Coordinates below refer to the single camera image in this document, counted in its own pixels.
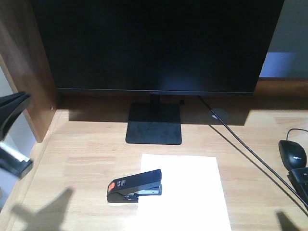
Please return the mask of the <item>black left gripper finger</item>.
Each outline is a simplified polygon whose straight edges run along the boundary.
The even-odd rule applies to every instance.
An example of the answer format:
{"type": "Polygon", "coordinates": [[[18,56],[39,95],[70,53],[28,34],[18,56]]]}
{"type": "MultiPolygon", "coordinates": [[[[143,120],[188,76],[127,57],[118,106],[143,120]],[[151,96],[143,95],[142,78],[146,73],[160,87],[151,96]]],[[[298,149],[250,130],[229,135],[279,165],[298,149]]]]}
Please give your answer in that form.
{"type": "Polygon", "coordinates": [[[1,142],[0,167],[17,178],[22,179],[32,169],[33,161],[13,147],[1,142]]]}
{"type": "Polygon", "coordinates": [[[0,98],[0,139],[5,139],[18,116],[28,107],[30,94],[24,91],[0,98]]]}

